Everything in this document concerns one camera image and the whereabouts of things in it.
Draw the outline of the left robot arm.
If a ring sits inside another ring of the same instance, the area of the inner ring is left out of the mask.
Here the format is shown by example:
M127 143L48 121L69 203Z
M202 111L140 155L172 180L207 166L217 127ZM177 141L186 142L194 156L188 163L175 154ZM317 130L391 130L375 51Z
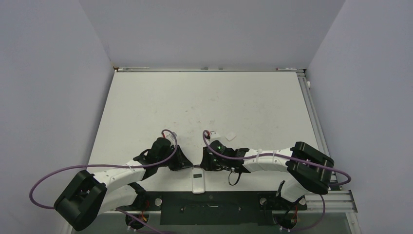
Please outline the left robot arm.
M76 231L82 231L109 210L122 206L141 209L146 191L138 182L157 173L158 168L179 171L192 166L173 137L159 137L123 168L78 172L55 201L54 209Z

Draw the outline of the white remote control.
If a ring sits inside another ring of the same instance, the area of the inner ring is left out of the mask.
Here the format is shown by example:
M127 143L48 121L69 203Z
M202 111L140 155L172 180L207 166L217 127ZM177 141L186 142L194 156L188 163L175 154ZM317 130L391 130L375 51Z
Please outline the white remote control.
M205 192L204 170L199 167L192 168L192 193L203 194Z

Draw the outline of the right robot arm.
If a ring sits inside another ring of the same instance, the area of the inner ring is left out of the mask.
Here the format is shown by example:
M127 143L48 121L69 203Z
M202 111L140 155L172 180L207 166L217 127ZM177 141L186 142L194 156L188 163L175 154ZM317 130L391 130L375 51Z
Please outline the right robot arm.
M330 188L334 161L305 142L275 151L250 148L232 149L215 140L203 148L200 167L205 171L226 170L242 173L275 171L289 173L291 178L280 183L275 195L276 204L289 208L307 193L325 195Z

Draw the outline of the white battery cover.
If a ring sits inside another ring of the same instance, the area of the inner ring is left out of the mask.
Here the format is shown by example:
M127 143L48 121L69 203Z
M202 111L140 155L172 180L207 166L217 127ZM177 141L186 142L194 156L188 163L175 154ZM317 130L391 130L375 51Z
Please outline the white battery cover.
M234 132L230 132L230 133L228 133L226 136L225 136L225 138L228 140L228 141L232 141L232 140L234 140L235 138L236 138L236 134L234 133Z

